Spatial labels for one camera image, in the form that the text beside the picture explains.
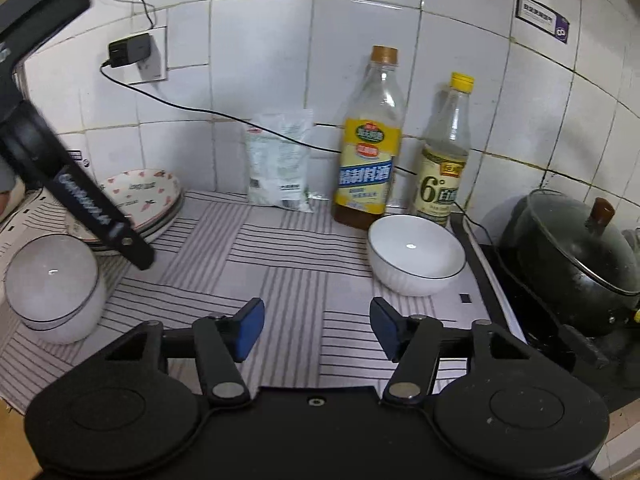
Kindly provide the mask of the person's left hand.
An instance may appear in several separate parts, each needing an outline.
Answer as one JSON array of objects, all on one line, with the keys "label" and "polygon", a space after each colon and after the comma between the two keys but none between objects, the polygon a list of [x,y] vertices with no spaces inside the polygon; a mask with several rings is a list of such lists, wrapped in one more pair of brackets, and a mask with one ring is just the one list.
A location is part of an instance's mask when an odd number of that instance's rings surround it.
[{"label": "person's left hand", "polygon": [[6,210],[6,206],[8,206],[10,198],[11,198],[10,192],[0,193],[0,214],[3,214],[4,211]]}]

